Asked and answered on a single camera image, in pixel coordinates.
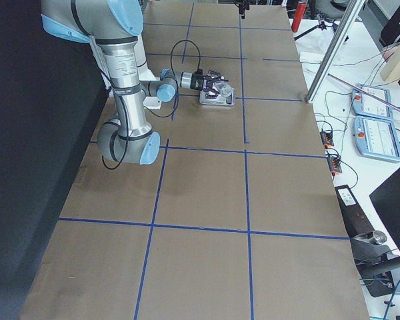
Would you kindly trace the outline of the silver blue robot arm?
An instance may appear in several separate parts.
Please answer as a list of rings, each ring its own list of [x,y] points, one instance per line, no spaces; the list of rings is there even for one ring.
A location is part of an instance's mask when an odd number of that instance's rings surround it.
[[[148,69],[142,41],[143,13],[138,1],[42,1],[44,30],[58,38],[88,43],[116,113],[99,130],[104,160],[152,164],[160,136],[145,111],[175,98],[180,88],[200,92],[204,105],[233,105],[235,90],[220,73],[164,69],[156,78]]]

